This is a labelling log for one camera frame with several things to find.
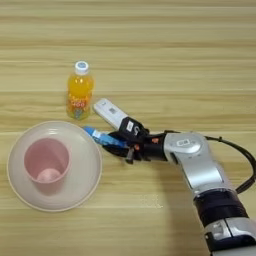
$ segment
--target wooden table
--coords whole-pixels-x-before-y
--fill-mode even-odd
[[[222,135],[256,154],[256,2],[253,0],[10,0],[0,3],[0,254],[208,255],[181,171],[126,165],[103,152],[98,189],[79,208],[30,209],[6,176],[11,146],[49,120],[112,128],[65,113],[77,60],[106,97],[152,131]],[[211,144],[234,185],[251,173],[234,150]],[[255,187],[241,195],[256,216]]]

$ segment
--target blue object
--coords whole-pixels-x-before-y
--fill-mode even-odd
[[[90,126],[84,126],[83,129],[100,145],[126,148],[126,142],[114,139],[106,133],[99,132]]]

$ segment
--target orange juice bottle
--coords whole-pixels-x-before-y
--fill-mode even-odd
[[[75,73],[68,79],[67,113],[70,117],[82,120],[90,114],[90,100],[94,82],[85,61],[75,64]]]

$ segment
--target plastic cup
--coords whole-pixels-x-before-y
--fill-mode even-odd
[[[43,138],[32,143],[24,157],[28,177],[44,194],[53,194],[69,170],[70,156],[66,146],[56,139]]]

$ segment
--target bottle label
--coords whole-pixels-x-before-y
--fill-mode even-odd
[[[91,95],[87,97],[78,98],[70,93],[68,94],[69,111],[74,114],[76,119],[79,119],[89,107]]]

